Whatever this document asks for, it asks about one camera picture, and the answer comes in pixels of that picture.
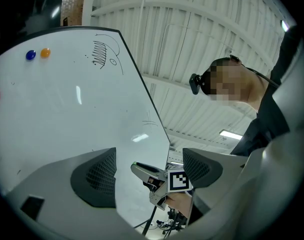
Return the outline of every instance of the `whiteboard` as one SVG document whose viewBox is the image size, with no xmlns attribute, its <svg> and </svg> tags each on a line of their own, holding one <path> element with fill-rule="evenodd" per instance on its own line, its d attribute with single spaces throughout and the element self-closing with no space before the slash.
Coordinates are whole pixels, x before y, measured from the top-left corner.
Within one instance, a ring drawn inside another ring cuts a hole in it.
<svg viewBox="0 0 304 240">
<path fill-rule="evenodd" d="M 0 191 L 46 164 L 116 147 L 116 208 L 135 226 L 153 205 L 130 166 L 164 169 L 168 157 L 158 113 L 120 32 L 50 31 L 0 56 Z M 48 58 L 40 57 L 43 48 Z M 29 50 L 36 51 L 30 61 Z M 148 137 L 133 141 L 142 135 Z"/>
</svg>

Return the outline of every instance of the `headset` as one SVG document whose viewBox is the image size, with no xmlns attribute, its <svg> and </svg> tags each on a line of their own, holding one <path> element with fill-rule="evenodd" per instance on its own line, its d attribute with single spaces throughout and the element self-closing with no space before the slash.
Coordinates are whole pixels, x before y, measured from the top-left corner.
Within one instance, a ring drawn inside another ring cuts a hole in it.
<svg viewBox="0 0 304 240">
<path fill-rule="evenodd" d="M 230 58 L 229 57 L 225 57 L 225 58 L 219 58 L 219 59 L 216 59 L 215 61 L 212 62 L 212 64 L 214 62 L 217 62 L 217 61 L 229 61 L 230 59 L 233 59 L 235 60 L 236 62 L 240 62 L 240 59 L 234 55 L 230 55 Z M 279 88 L 279 85 L 277 83 L 275 83 L 274 81 L 272 81 L 271 79 L 267 78 L 265 75 L 261 74 L 260 72 L 252 69 L 252 68 L 249 68 L 249 67 L 246 67 L 244 66 L 246 69 L 250 70 L 251 72 L 253 72 L 254 74 L 256 74 L 257 76 L 259 76 L 260 78 L 263 78 L 264 80 L 268 81 L 269 84 L 271 84 L 274 88 Z M 206 73 L 209 72 L 208 69 L 203 73 L 203 75 L 199 75 L 199 74 L 195 74 L 193 73 L 189 79 L 189 84 L 190 84 L 190 87 L 191 87 L 191 90 L 192 90 L 192 93 L 194 95 L 197 95 L 199 93 L 199 90 L 200 90 L 200 87 L 201 86 L 204 86 L 206 85 Z"/>
</svg>

